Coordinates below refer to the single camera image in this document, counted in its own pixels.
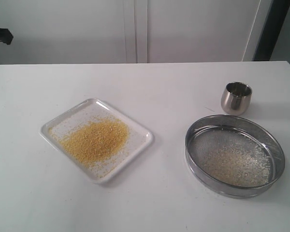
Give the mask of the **yellow grain pile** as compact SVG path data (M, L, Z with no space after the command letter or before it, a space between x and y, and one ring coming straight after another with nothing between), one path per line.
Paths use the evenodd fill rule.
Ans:
M50 137L94 181L107 179L145 145L146 132L114 116L72 116L47 130Z

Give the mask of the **stainless steel cup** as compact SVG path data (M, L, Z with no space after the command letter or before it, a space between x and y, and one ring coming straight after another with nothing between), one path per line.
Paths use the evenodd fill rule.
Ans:
M242 82L230 82L226 85L222 97L222 110L233 116L243 114L250 106L252 88Z

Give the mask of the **round metal sieve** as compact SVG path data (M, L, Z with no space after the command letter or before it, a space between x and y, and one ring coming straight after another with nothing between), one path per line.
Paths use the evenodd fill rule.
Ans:
M271 161L269 182L258 187L239 187L221 182L204 169L202 162L209 151L223 145L260 146ZM238 116L212 115L194 122L185 136L186 161L192 173L210 190L230 198L251 198L267 191L283 174L285 155L266 129Z

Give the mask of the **white rice grains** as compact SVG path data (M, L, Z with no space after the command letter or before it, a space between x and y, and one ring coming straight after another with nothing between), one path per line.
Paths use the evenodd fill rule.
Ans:
M208 152L202 169L233 186L258 187L269 182L271 161L258 145L223 145Z

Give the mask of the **white square tray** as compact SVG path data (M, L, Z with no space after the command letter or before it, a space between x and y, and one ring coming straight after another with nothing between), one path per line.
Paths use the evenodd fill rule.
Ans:
M45 123L40 134L95 184L108 182L153 141L148 129L96 98Z

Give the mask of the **white cabinet doors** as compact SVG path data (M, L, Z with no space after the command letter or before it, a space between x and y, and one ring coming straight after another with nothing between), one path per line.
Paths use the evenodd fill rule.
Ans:
M269 0L0 0L0 64L251 61Z

